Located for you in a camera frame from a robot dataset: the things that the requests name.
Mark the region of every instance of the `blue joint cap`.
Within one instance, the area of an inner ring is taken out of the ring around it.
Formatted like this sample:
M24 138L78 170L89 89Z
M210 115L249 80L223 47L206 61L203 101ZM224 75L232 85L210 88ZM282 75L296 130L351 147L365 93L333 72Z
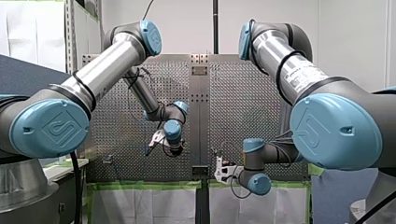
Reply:
M48 99L25 108L12 122L9 140L22 155L55 158L76 150L90 122L77 104Z
M161 50L163 50L163 41L161 39L160 31L154 22L141 21L140 31L148 52L153 56L159 55Z
M319 93L299 101L291 111L290 128L294 145L319 167L360 170L372 166L382 152L374 119L360 105L336 94Z
M239 36L239 59L249 60L250 49L250 27L249 22L242 26L241 34Z
M170 144L176 144L181 139L181 126L175 119L169 119L163 125L166 139Z
M262 138L247 138L244 140L244 152L254 152L263 149L265 141Z
M253 175L248 183L247 183L247 188L254 194L257 195L265 195L267 194L270 189L271 189L271 180L270 178L263 174L263 173L258 173Z
M174 102L174 105L176 105L178 108L184 111L184 113L188 114L189 113L189 106L182 102L182 101L176 101Z

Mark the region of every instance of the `metal frame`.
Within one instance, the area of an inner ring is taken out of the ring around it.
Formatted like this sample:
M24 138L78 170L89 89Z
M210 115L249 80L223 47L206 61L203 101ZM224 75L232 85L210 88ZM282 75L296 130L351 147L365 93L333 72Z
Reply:
M77 70L74 0L65 0L64 2L64 21L66 26L66 72L71 75Z

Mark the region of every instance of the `perforated metal panel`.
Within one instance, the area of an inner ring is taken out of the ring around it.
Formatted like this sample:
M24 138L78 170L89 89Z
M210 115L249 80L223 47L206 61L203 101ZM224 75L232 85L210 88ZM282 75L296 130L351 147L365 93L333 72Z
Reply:
M215 169L213 150L222 150L225 160L241 164L242 141L260 137L266 141L279 134L280 98L273 80L260 73L251 62L236 55L211 55L210 61L210 121L208 126L208 157ZM290 168L267 164L266 173L275 180L308 178L306 164L295 163Z
M85 59L88 62L91 58L87 56ZM151 78L145 75L145 80L158 101L164 104L189 101L189 61L189 55L164 55L143 64L151 73ZM127 90L127 84L119 81L92 115L92 138L96 150L88 168L89 181L191 179L189 120L183 130L186 149L177 158L166 157L161 147L145 156L157 125L158 122L143 119L141 105Z
M208 73L193 75L196 62L191 57L195 56L162 55L143 64L151 73L145 80L159 101L167 104L181 100L191 106L183 133L185 152L167 158L158 147L148 157L144 155L158 123L143 119L142 107L121 80L92 115L95 147L89 155L90 182L190 180L192 164L209 162L211 173L214 171L212 152L222 142L230 141L238 147L226 144L224 159L241 164L243 139L261 137L269 141L278 134L280 99L269 77L250 62L239 61L236 55L210 55L208 63L201 64L209 66ZM85 56L83 61L88 63L93 58ZM268 164L266 173L274 180L308 177L306 164L300 163L289 169Z

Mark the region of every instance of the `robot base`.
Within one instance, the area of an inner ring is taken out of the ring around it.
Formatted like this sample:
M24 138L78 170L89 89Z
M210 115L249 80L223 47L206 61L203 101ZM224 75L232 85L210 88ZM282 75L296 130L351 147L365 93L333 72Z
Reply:
M58 185L48 184L38 160L0 165L1 223L59 223Z

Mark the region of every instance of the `metal pegboard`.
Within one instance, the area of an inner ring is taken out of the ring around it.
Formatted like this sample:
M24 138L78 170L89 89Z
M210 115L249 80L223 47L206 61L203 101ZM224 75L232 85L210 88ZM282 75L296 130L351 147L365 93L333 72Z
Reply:
M242 142L260 137L266 141L279 134L280 97L273 80L251 63L236 55L210 55L210 121L208 126L208 158L215 169L213 151L225 144L224 159L242 162ZM265 172L274 180L306 180L306 164L295 163L290 168L266 164Z
M88 63L95 55L84 55ZM190 55L162 55L143 66L151 73L145 80L164 104L189 101ZM191 179L190 119L184 125L186 149L177 158L168 158L162 148L146 157L145 149L158 122L145 121L143 109L120 80L101 100L92 114L95 152L88 166L88 181Z

